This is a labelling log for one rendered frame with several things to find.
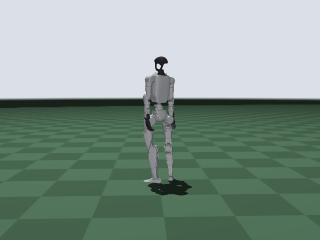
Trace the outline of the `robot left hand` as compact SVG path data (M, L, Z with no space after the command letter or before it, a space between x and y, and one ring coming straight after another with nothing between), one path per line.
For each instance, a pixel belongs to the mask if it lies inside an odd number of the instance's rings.
M154 131L154 129L152 129L152 127L151 127L151 123L150 123L150 121L149 121L149 119L150 119L150 115L147 113L146 114L146 118L144 118L145 119L145 124L146 124L146 126L147 126L147 129L149 130L149 131Z

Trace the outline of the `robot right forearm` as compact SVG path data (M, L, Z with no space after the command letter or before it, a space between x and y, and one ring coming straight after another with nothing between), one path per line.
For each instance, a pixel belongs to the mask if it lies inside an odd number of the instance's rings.
M174 98L173 100L170 100L168 101L168 112L169 112L169 115L173 117L173 113L174 113Z

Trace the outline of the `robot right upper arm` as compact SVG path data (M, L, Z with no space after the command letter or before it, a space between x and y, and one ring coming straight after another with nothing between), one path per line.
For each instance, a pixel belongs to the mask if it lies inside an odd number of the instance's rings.
M174 98L174 83L175 83L175 79L173 77L170 77L170 89L169 89L169 97L167 101L171 101Z

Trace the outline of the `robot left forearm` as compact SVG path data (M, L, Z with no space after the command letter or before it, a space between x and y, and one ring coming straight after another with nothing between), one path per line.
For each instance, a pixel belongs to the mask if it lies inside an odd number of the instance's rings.
M148 101L148 96L146 94L143 95L143 104L144 104L144 118L147 118L147 114L150 116L150 104Z

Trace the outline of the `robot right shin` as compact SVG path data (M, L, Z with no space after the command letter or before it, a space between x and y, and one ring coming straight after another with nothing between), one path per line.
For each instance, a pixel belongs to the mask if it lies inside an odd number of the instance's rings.
M168 166L168 176L172 175L172 165L173 165L173 149L172 144L170 144L170 152L166 152L166 163Z

